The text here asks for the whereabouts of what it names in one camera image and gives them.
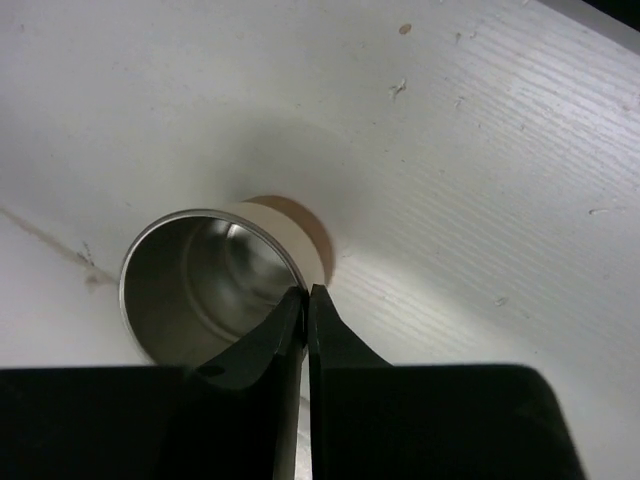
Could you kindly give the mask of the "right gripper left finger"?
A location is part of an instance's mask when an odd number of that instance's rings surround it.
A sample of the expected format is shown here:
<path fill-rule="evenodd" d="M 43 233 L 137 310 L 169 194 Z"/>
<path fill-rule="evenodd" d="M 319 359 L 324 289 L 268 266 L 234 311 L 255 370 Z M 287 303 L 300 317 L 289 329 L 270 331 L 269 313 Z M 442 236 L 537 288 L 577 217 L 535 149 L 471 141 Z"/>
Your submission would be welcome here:
<path fill-rule="evenodd" d="M 291 479 L 303 296 L 197 367 L 5 369 L 5 479 Z"/>

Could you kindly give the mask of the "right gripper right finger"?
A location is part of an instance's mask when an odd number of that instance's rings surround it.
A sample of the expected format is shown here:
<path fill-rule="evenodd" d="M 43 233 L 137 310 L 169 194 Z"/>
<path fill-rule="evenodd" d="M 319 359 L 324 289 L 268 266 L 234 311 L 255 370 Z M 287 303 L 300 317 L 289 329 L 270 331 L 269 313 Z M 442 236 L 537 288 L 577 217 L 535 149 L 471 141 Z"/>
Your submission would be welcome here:
<path fill-rule="evenodd" d="M 317 479 L 581 479 L 559 402 L 518 364 L 391 364 L 324 286 L 307 314 Z"/>

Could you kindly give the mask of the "metal cup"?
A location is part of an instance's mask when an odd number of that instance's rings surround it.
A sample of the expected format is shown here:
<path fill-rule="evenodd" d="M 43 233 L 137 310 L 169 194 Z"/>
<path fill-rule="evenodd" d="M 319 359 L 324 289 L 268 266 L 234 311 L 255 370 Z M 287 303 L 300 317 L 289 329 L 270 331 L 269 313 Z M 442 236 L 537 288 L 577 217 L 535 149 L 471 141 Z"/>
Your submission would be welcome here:
<path fill-rule="evenodd" d="M 289 288 L 329 284 L 335 263 L 328 229 L 293 199 L 182 210 L 129 247 L 120 310 L 147 361 L 198 366 L 254 330 Z"/>

